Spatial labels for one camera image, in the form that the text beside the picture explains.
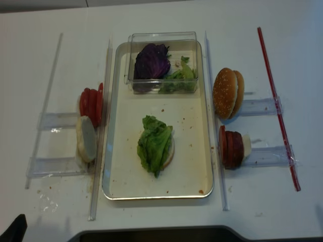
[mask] green lettuce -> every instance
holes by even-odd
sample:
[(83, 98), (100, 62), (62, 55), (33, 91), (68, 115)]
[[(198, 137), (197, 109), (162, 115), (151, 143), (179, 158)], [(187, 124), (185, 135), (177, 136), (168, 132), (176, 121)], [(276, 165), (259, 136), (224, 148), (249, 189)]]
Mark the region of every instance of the green lettuce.
[(156, 117), (148, 115), (142, 119), (142, 123), (145, 130), (138, 141), (137, 154), (142, 167), (158, 177), (172, 144), (173, 126), (166, 126)]
[[(164, 79), (194, 79), (196, 78), (196, 70), (190, 69), (187, 65), (190, 57), (181, 57), (181, 70), (177, 70), (174, 73), (165, 76)], [(196, 82), (184, 81), (184, 82), (165, 82), (160, 87), (158, 93), (173, 93), (173, 92), (194, 92)]]

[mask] stain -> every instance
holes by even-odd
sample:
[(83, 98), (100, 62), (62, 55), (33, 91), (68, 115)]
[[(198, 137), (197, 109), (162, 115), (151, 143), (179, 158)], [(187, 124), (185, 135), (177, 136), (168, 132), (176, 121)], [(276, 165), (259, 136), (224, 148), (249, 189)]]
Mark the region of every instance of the stain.
[(261, 142), (261, 141), (262, 141), (261, 139), (256, 139), (256, 140), (251, 141), (251, 143), (256, 144), (256, 143)]
[(264, 217), (263, 213), (257, 213), (255, 214), (255, 217)]

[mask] hamburger bun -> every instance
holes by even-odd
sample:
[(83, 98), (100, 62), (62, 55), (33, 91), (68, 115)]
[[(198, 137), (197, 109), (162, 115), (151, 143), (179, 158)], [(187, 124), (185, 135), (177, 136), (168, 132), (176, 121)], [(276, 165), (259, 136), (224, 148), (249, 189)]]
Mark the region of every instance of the hamburger bun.
[(233, 111), (230, 115), (229, 118), (233, 118), (234, 115), (237, 114), (237, 112), (239, 111), (241, 105), (242, 105), (242, 101), (243, 101), (243, 95), (244, 95), (244, 80), (243, 80), (243, 76), (241, 75), (240, 72), (238, 71), (233, 71), (234, 74), (236, 74), (237, 77), (237, 81), (238, 81), (238, 95), (237, 95), (237, 100), (236, 103), (234, 105)]
[(168, 148), (168, 157), (165, 163), (163, 164), (163, 170), (171, 163), (173, 160), (174, 154), (175, 154), (175, 141), (174, 138), (172, 137), (172, 144)]
[(216, 114), (228, 119), (233, 111), (238, 96), (238, 80), (229, 68), (220, 70), (213, 85), (213, 103)]
[(229, 68), (220, 70), (213, 85), (213, 103), (222, 119), (233, 118), (239, 111), (244, 96), (244, 80), (240, 72)]

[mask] bread slice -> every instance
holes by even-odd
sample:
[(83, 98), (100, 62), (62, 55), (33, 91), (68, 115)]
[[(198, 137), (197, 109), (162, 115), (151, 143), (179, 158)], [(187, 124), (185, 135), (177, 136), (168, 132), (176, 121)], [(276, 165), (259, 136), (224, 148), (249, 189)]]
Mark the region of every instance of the bread slice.
[(78, 151), (84, 162), (90, 163), (96, 158), (96, 135), (91, 119), (82, 116), (76, 122), (76, 139)]
[(172, 144), (168, 149), (169, 154), (167, 157), (167, 160), (165, 161), (164, 165), (163, 165), (163, 170), (170, 164), (170, 162), (173, 160), (174, 154), (175, 154), (175, 141), (174, 138), (172, 136)]
[(222, 119), (228, 119), (233, 111), (238, 95), (236, 74), (229, 68), (223, 68), (218, 73), (213, 85), (213, 103), (216, 114)]
[(231, 113), (229, 118), (233, 118), (237, 114), (237, 112), (239, 111), (239, 109), (240, 109), (240, 107), (242, 105), (243, 96), (244, 96), (244, 80), (243, 80), (243, 76), (238, 71), (233, 71), (233, 72), (236, 75), (237, 81), (238, 81), (238, 93), (237, 93), (236, 103), (235, 103), (235, 105), (233, 107), (232, 113)]

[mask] sandwich ingredient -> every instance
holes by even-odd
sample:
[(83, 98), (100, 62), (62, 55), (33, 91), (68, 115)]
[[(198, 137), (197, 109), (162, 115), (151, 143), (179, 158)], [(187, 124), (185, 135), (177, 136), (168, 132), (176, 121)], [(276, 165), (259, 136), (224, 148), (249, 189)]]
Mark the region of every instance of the sandwich ingredient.
[(233, 118), (239, 111), (244, 96), (244, 80), (238, 71), (223, 68), (213, 85), (213, 103), (222, 119)]
[(100, 83), (98, 91), (85, 88), (81, 94), (79, 108), (81, 116), (88, 116), (96, 128), (101, 123), (103, 106), (103, 83)]
[(88, 116), (82, 116), (76, 122), (77, 149), (84, 162), (96, 158), (96, 136), (92, 121)]
[(219, 144), (221, 160), (225, 169), (239, 167), (251, 153), (249, 135), (241, 136), (239, 132), (226, 131), (225, 126), (220, 127)]
[[(194, 79), (196, 78), (196, 72), (192, 70), (188, 65), (189, 57), (181, 57), (181, 70), (177, 70), (171, 75), (165, 77), (165, 79)], [(173, 93), (173, 92), (193, 92), (195, 90), (196, 82), (168, 82), (163, 83), (158, 93)]]
[(162, 78), (171, 68), (168, 60), (168, 47), (164, 44), (148, 44), (137, 55), (134, 79)]
[(142, 167), (158, 177), (169, 156), (173, 127), (148, 115), (142, 119), (142, 123), (144, 132), (138, 141), (137, 154)]

